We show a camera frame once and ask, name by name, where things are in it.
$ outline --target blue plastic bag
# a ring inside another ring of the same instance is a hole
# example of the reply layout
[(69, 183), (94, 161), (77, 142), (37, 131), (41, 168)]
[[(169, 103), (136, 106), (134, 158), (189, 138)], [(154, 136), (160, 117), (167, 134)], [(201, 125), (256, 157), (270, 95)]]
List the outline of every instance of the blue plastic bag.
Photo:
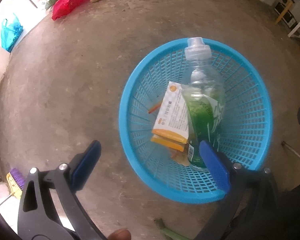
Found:
[(13, 15), (14, 18), (11, 22), (4, 19), (1, 24), (1, 47), (8, 52), (11, 52), (23, 31), (23, 26), (21, 26), (18, 17), (15, 14)]

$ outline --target bottle cap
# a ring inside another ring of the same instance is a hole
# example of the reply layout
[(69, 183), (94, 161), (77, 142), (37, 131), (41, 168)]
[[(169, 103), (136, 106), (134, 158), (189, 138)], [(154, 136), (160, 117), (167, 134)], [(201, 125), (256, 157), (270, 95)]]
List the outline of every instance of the bottle cap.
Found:
[(209, 45), (204, 44), (201, 37), (189, 38), (185, 48), (186, 60), (209, 59), (212, 52)]

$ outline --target basket rim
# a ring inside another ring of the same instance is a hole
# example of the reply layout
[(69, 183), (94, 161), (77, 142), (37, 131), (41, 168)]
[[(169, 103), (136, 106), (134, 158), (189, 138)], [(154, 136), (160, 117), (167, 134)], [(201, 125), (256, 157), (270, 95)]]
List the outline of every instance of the basket rim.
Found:
[[(139, 64), (135, 67), (133, 72), (131, 73), (126, 85), (123, 89), (120, 104), (119, 104), (119, 116), (118, 116), (118, 125), (119, 125), (119, 135), (123, 150), (125, 155), (132, 166), (135, 173), (139, 176), (139, 178), (148, 185), (152, 190), (157, 192), (158, 194), (169, 198), (170, 200), (182, 202), (182, 203), (191, 203), (191, 204), (199, 204), (199, 203), (209, 203), (213, 201), (220, 200), (224, 197), (224, 192), (222, 190), (217, 189), (213, 192), (208, 193), (189, 193), (189, 192), (182, 192), (173, 188), (168, 188), (161, 183), (160, 181), (154, 179), (154, 177), (147, 172), (140, 162), (137, 159), (136, 154), (134, 153), (128, 134), (128, 105), (129, 105), (129, 98), (132, 93), (132, 89), (134, 87), (135, 81), (138, 79), (142, 71), (151, 63), (157, 61), (157, 58), (160, 56), (165, 56), (171, 51), (184, 49), (187, 46), (188, 38), (182, 38), (174, 41), (167, 42), (153, 51), (151, 51), (148, 55), (146, 55)], [(265, 133), (265, 138), (267, 139), (266, 146), (263, 149), (262, 153), (259, 153), (259, 160), (255, 160), (254, 163), (249, 167), (250, 170), (257, 170), (263, 164), (264, 159), (266, 158), (266, 153), (270, 147), (271, 143), (271, 135), (273, 129), (273, 121), (272, 121), (272, 108), (271, 108), (271, 101), (266, 89), (266, 86), (259, 75), (258, 71), (253, 67), (253, 65), (239, 52), (232, 49), (231, 47), (210, 39), (203, 38), (203, 41), (208, 45), (214, 45), (221, 48), (220, 51), (228, 51), (232, 55), (232, 58), (236, 59), (237, 61), (243, 63), (245, 66), (249, 68), (249, 71), (253, 73), (253, 75), (258, 80), (258, 85), (261, 87), (262, 91), (264, 92), (264, 107), (268, 109), (268, 118), (269, 118), (269, 129)]]

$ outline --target table leg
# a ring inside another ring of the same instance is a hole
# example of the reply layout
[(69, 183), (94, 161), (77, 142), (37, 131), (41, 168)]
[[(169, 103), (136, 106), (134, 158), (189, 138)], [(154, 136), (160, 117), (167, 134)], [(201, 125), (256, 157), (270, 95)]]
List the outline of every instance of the table leg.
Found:
[(30, 1), (30, 3), (32, 3), (32, 5), (33, 5), (34, 7), (37, 8), (37, 6), (35, 5), (35, 3), (34, 3), (32, 0), (29, 0), (29, 1)]
[(296, 27), (293, 28), (293, 30), (288, 34), (288, 37), (290, 38), (293, 33), (295, 33), (300, 28), (300, 22), (296, 25)]
[(286, 14), (286, 12), (290, 9), (293, 2), (289, 0), (288, 4), (286, 5), (285, 9), (282, 11), (282, 13), (279, 15), (279, 17), (275, 20), (274, 25), (276, 25), (280, 20), (283, 18), (283, 16)]

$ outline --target broom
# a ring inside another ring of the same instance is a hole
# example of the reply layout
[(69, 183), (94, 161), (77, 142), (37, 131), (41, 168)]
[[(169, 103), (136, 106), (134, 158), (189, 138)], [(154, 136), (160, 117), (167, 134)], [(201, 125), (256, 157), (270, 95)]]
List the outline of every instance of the broom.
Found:
[(7, 174), (7, 182), (11, 193), (0, 203), (0, 206), (13, 195), (17, 199), (21, 198), (22, 190), (25, 185), (26, 179), (22, 176), (21, 172), (18, 169), (13, 168)]

